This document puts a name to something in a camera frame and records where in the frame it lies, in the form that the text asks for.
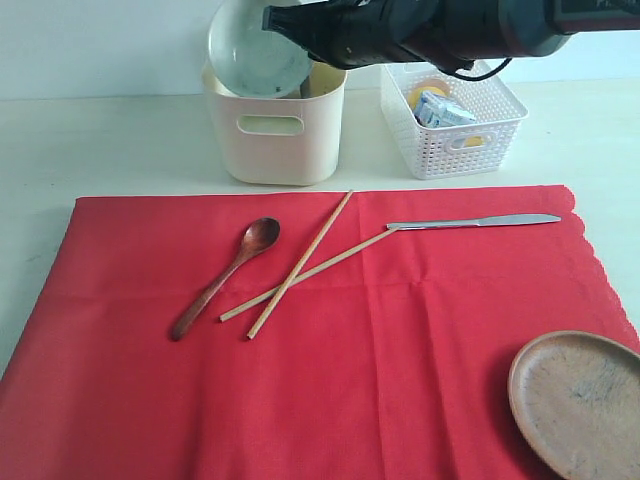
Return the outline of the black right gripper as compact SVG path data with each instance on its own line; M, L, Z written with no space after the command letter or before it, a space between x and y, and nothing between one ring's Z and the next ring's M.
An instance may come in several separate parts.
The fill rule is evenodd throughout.
M338 69L429 62L469 70L500 45L498 1L346 1L267 5L262 29ZM337 46L343 33L344 47Z

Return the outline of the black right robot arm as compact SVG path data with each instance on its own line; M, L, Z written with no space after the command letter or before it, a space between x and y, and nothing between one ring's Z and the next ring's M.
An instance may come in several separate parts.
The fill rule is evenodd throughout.
M335 68L428 62L447 74L478 60L546 57L577 33L638 27L636 1L322 1L262 14L263 30Z

